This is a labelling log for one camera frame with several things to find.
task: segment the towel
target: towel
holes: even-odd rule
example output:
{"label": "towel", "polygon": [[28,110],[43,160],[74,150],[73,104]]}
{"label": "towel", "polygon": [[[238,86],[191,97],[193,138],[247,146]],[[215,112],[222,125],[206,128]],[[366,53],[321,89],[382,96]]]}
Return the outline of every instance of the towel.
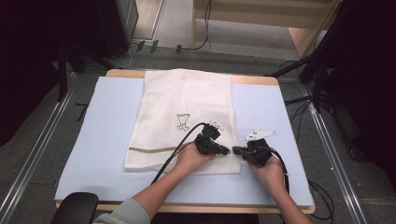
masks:
{"label": "towel", "polygon": [[[216,122],[224,131],[218,144],[237,146],[233,126],[231,76],[201,71],[175,69],[147,71],[145,89],[127,148],[124,168],[127,171],[160,170],[185,135],[198,123]],[[198,127],[186,142],[195,139]],[[169,171],[176,158],[167,166]],[[196,174],[239,174],[240,159],[233,153],[218,155]]]}

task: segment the gray floor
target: gray floor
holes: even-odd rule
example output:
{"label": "gray floor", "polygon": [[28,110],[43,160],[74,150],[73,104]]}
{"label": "gray floor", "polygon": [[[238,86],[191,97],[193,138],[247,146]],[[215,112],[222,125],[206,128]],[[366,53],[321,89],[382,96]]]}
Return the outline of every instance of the gray floor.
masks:
{"label": "gray floor", "polygon": [[[149,50],[149,47],[145,47],[139,52],[132,50],[132,63],[127,68],[188,68],[210,72],[264,75],[275,72],[285,62],[277,59],[211,52],[184,51],[176,54],[173,49],[157,49],[155,53],[149,53]],[[125,54],[117,60],[117,63],[127,64],[129,60],[128,55]],[[81,121],[77,121],[82,112],[82,107],[77,106],[76,103],[87,104],[91,100],[97,78],[105,74],[106,70],[100,65],[89,63],[85,74],[79,76],[71,100],[50,138],[43,157],[37,165],[26,191],[21,196],[9,223],[50,222],[56,210],[53,198],[57,181],[68,155],[73,149],[82,124]],[[302,87],[296,81],[295,72],[282,77],[280,80],[280,87],[285,100],[303,95]],[[57,89],[55,88],[25,121],[15,137],[5,146],[0,147],[0,200],[4,200],[7,189],[17,177],[55,106],[56,98]],[[298,104],[288,106],[288,112],[293,114],[298,106]],[[326,110],[323,110],[322,117],[325,119],[353,187],[362,201],[361,205],[368,222],[396,223],[396,216],[394,215],[396,194],[388,182],[386,174],[374,164],[353,161],[348,154],[347,144],[339,130],[337,121]],[[294,131],[297,132],[298,120],[295,120],[292,126]],[[320,184],[332,196],[335,204],[335,223],[353,223],[315,123],[308,111],[304,113],[302,119],[298,145],[308,179]],[[322,217],[327,216],[324,203],[315,194],[314,196],[317,205],[316,213]],[[320,221],[310,218],[314,223],[329,223],[328,220]],[[260,220],[261,223],[282,223],[278,215],[260,215]]]}

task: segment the sleeve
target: sleeve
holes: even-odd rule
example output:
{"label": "sleeve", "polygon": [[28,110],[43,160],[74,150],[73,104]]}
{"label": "sleeve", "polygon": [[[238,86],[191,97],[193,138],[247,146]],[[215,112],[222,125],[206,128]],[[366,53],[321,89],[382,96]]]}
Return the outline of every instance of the sleeve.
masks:
{"label": "sleeve", "polygon": [[146,210],[132,198],[125,200],[111,214],[102,214],[94,222],[94,224],[149,224],[150,219]]}

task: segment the table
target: table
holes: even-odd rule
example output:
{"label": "table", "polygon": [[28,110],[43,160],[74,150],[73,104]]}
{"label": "table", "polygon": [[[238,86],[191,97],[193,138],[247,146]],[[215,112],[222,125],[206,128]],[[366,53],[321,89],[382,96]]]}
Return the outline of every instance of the table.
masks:
{"label": "table", "polygon": [[[96,84],[78,140],[64,167],[55,200],[78,191],[96,193],[100,210],[147,187],[156,172],[128,173],[123,160],[143,94],[145,71],[110,70]],[[277,80],[233,76],[235,129],[240,146],[252,131],[273,130],[268,137],[290,171],[290,195],[305,213],[315,205]],[[278,213],[275,202],[246,164],[240,175],[190,175],[169,195],[160,212]]]}
{"label": "table", "polygon": [[[208,0],[194,0],[195,20],[205,18]],[[314,47],[321,31],[332,24],[342,0],[213,0],[210,20],[289,27],[301,58]]]}

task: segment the embroidered design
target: embroidered design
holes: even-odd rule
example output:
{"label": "embroidered design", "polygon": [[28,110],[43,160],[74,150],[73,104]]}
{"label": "embroidered design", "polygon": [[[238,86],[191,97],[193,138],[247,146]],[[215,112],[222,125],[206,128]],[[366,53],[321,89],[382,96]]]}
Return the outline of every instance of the embroidered design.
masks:
{"label": "embroidered design", "polygon": [[190,114],[177,114],[178,121],[180,125],[177,126],[179,130],[183,130],[184,132],[188,131],[190,127],[187,127],[187,119],[189,118]]}

